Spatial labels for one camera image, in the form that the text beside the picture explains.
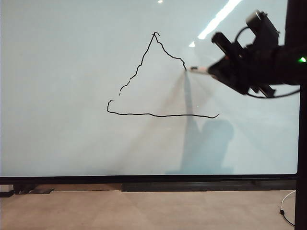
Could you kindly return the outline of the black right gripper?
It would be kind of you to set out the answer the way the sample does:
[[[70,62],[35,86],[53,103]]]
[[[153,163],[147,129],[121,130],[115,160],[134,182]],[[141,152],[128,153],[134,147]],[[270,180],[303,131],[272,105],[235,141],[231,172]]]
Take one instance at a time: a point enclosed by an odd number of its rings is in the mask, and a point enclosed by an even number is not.
[[[263,51],[260,46],[248,44],[242,47],[237,40],[231,43],[222,32],[213,35],[212,43],[225,52],[225,56],[209,66],[210,75],[243,95],[252,89],[255,93],[261,92],[266,98],[274,96],[275,89],[261,82],[265,68],[256,57],[258,52]]]

